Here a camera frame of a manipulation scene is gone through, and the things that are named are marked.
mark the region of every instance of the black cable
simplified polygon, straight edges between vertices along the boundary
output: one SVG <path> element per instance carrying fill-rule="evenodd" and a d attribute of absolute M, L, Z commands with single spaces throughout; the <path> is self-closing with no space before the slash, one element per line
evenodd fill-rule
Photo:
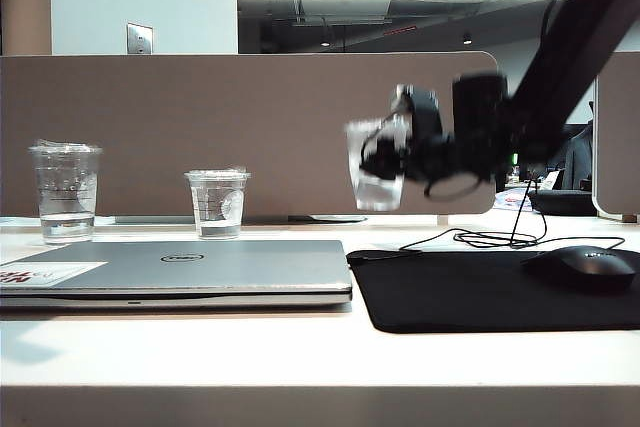
<path fill-rule="evenodd" d="M 382 131 L 382 129 L 385 128 L 385 124 L 393 119 L 396 115 L 398 115 L 398 112 L 396 112 L 395 110 L 391 112 L 384 119 L 382 119 L 382 121 L 380 122 L 380 126 L 376 128 L 376 130 L 374 130 L 371 134 L 369 134 L 366 139 L 364 139 L 364 142 L 362 142 L 362 149 L 360 149 L 360 162 L 364 163 L 364 150 L 367 148 L 369 142 L 371 142 Z"/>
<path fill-rule="evenodd" d="M 398 253 L 404 253 L 403 255 L 393 255 L 393 256 L 385 256 L 385 257 L 362 257 L 357 258 L 352 263 L 352 265 L 356 265 L 358 263 L 363 262 L 375 262 L 378 260 L 393 260 L 404 257 L 416 257 L 419 255 L 423 255 L 428 253 L 429 251 L 424 250 L 411 250 L 410 247 L 414 247 L 419 244 L 424 244 L 427 242 L 431 242 L 439 237 L 442 237 L 451 232 L 457 232 L 453 236 L 453 240 L 456 242 L 462 242 L 470 247 L 474 247 L 476 249 L 491 249 L 496 247 L 509 247 L 513 250 L 524 249 L 527 247 L 535 247 L 540 244 L 545 244 L 547 242 L 556 242 L 560 240 L 617 240 L 617 242 L 607 249 L 614 249 L 619 245 L 625 242 L 623 237 L 618 236 L 569 236 L 569 237 L 554 237 L 552 239 L 542 240 L 546 237 L 548 232 L 547 219 L 542 212 L 540 212 L 540 216 L 542 218 L 542 222 L 544 225 L 544 231 L 542 235 L 536 237 L 532 234 L 524 234 L 517 232 L 518 222 L 520 220 L 520 214 L 522 213 L 522 208 L 524 207 L 525 201 L 527 199 L 527 193 L 529 192 L 529 188 L 531 187 L 532 180 L 529 180 L 527 184 L 527 188 L 525 189 L 525 194 L 522 198 L 522 202 L 520 202 L 520 207 L 518 208 L 518 215 L 516 216 L 516 221 L 514 222 L 513 229 L 511 232 L 494 232 L 494 231 L 472 231 L 468 229 L 463 229 L 462 227 L 454 227 L 444 232 L 440 232 L 433 237 L 429 237 L 428 239 L 418 240 L 416 242 L 412 242 L 410 244 L 403 245 L 398 248 Z"/>
<path fill-rule="evenodd" d="M 478 187 L 480 187 L 481 183 L 482 183 L 482 180 L 480 180 L 480 178 L 477 177 L 475 184 L 470 185 L 469 187 L 466 187 L 450 195 L 431 195 L 431 189 L 435 184 L 428 183 L 424 189 L 424 196 L 429 200 L 433 200 L 434 202 L 451 202 L 453 200 L 458 200 L 464 197 L 465 195 L 472 194 L 473 192 L 478 190 Z"/>

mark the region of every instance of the clear plastic cup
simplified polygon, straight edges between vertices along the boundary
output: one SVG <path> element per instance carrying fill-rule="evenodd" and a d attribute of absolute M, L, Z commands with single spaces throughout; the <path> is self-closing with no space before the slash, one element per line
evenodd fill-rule
<path fill-rule="evenodd" d="M 382 120 L 354 120 L 345 125 L 349 173 L 356 207 L 360 210 L 388 211 L 400 207 L 404 175 L 399 174 L 394 180 L 382 180 L 360 168 L 362 144 L 380 129 Z M 408 133 L 409 123 L 404 118 L 394 117 L 386 121 L 378 134 L 368 142 L 365 157 L 376 151 L 376 141 L 379 138 L 392 138 L 396 148 L 404 147 Z"/>
<path fill-rule="evenodd" d="M 91 240 L 102 149 L 38 141 L 29 152 L 35 167 L 44 241 L 66 244 Z"/>
<path fill-rule="evenodd" d="M 189 180 L 196 230 L 201 239 L 240 235 L 244 187 L 251 174 L 242 168 L 191 170 Z"/>

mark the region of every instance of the laptop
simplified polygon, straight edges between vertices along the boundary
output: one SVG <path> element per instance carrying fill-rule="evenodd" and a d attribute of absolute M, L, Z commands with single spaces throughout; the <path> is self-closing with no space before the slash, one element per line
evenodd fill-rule
<path fill-rule="evenodd" d="M 330 305 L 351 300 L 339 241 L 82 242 L 0 265 L 2 308 Z"/>

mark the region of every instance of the black mouse pad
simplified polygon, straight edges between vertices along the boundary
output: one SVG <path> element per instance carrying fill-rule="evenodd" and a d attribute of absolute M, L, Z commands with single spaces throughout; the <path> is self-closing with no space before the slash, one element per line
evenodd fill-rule
<path fill-rule="evenodd" d="M 640 254 L 616 252 L 640 266 Z M 581 292 L 527 274 L 520 261 L 536 254 L 428 252 L 354 262 L 354 258 L 399 255 L 363 250 L 352 252 L 347 260 L 373 325 L 385 332 L 640 329 L 640 274 L 623 292 Z"/>

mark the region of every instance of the desk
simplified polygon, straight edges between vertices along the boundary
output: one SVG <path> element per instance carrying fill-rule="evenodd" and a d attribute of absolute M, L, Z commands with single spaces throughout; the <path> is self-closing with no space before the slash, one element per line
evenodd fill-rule
<path fill-rule="evenodd" d="M 529 182 L 507 182 L 504 186 L 504 190 L 509 189 L 525 189 L 529 185 Z M 535 183 L 531 183 L 531 190 L 535 189 Z"/>
<path fill-rule="evenodd" d="M 507 230 L 514 212 L 450 217 Z M 549 235 L 621 235 L 600 218 L 548 218 Z M 520 231 L 540 232 L 524 213 Z M 246 239 L 339 239 L 393 248 L 442 230 L 435 216 L 248 226 Z M 193 226 L 104 226 L 96 241 L 193 240 Z M 2 262 L 46 250 L 35 227 L 0 227 Z M 556 244 L 545 244 L 555 248 Z M 431 249 L 465 249 L 438 239 Z M 640 332 L 393 335 L 354 282 L 329 312 L 10 317 L 2 328 L 2 425 L 634 426 Z"/>

